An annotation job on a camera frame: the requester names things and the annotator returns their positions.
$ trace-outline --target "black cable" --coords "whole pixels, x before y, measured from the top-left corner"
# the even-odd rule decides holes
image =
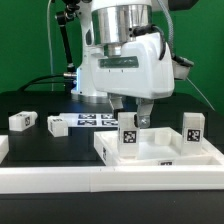
[[[179,65],[181,66],[185,66],[185,67],[193,67],[194,66],[194,62],[190,61],[186,58],[174,55],[173,60],[176,61]]]
[[[60,26],[60,31],[61,31],[63,44],[64,44],[66,61],[67,61],[67,71],[68,72],[75,72],[76,67],[73,64],[72,53],[71,53],[71,49],[70,49],[70,44],[69,44],[69,40],[68,40],[68,34],[67,34],[66,27],[65,26]]]
[[[160,53],[159,56],[159,60],[161,61],[164,58],[164,55],[166,53],[166,39],[164,36],[164,32],[162,31],[161,28],[159,28],[158,26],[152,25],[152,31],[153,32],[159,32],[160,33],[160,37],[161,37],[161,41],[162,41],[162,51]]]
[[[71,81],[74,81],[74,80],[70,80],[70,81],[61,81],[61,82],[58,82],[58,81],[53,81],[53,82],[32,82],[32,83],[27,83],[26,85],[24,85],[23,86],[23,88],[22,87],[20,87],[19,89],[18,89],[18,91],[24,91],[26,88],[28,88],[29,86],[31,86],[31,85],[39,85],[39,84],[52,84],[52,83],[70,83]]]
[[[146,33],[152,33],[152,32],[158,32],[161,37],[162,51],[159,56],[159,60],[161,61],[164,58],[164,55],[166,53],[166,39],[165,39],[164,32],[162,31],[162,29],[159,28],[158,26],[155,26],[154,24],[152,24],[152,25],[146,25],[146,26],[142,26],[142,27],[136,27],[133,30],[133,34],[136,37],[145,35]]]
[[[63,78],[63,74],[55,74],[55,75],[46,75],[46,76],[41,76],[39,78],[33,79],[30,82],[26,83],[25,85],[21,86],[18,91],[23,91],[24,89],[26,89],[27,85],[29,86],[29,84],[31,83],[35,83],[37,81],[41,81],[41,80],[45,80],[45,79],[53,79],[53,78]]]

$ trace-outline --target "white cube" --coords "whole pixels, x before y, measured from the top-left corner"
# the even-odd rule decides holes
[[[184,113],[182,155],[199,155],[202,149],[205,117],[201,113]]]
[[[59,116],[50,116],[47,119],[48,130],[54,137],[68,136],[68,123]]]
[[[155,132],[155,144],[168,146],[171,143],[172,133],[170,130],[159,129]]]
[[[134,124],[135,113],[118,114],[118,152],[120,157],[136,157],[139,150],[139,130]]]
[[[22,111],[9,117],[9,130],[10,131],[24,131],[25,129],[33,126],[37,119],[36,112]]]

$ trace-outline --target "white tray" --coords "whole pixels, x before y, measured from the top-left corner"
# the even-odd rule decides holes
[[[169,130],[171,143],[156,145],[155,132]],[[224,155],[205,138],[200,155],[181,155],[182,136],[171,128],[141,129],[136,158],[121,158],[117,149],[117,131],[95,132],[94,147],[106,166],[161,166],[161,165],[224,165]]]

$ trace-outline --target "white robot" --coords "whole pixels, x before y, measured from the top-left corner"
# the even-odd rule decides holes
[[[136,97],[136,123],[149,127],[153,100],[171,96],[174,78],[186,78],[192,66],[183,58],[173,61],[163,32],[152,24],[152,11],[172,6],[170,1],[63,1],[65,18],[75,13],[82,27],[83,61],[73,98],[103,103],[109,97],[116,117],[122,96]]]

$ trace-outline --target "tag sticker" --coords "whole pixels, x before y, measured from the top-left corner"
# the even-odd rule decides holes
[[[60,121],[62,121],[62,119],[59,119],[59,118],[58,119],[53,119],[53,121],[54,122],[60,122]]]
[[[105,148],[103,148],[103,159],[107,160],[107,150]]]
[[[26,114],[17,114],[16,117],[26,117]]]
[[[103,126],[117,126],[118,121],[116,121],[116,120],[106,120],[106,121],[102,121],[102,125]]]
[[[96,114],[79,114],[78,119],[93,120],[96,119]]]
[[[184,143],[200,143],[202,140],[201,129],[188,129],[184,130]]]
[[[80,125],[80,126],[96,126],[96,120],[79,120],[78,125]]]
[[[53,132],[53,122],[50,123],[50,129]]]
[[[25,125],[29,126],[30,125],[30,117],[25,118]]]
[[[101,119],[102,120],[111,120],[113,119],[113,115],[112,114],[101,114]]]
[[[159,166],[172,166],[173,161],[161,161],[159,162]]]
[[[124,131],[124,143],[136,143],[136,131]]]

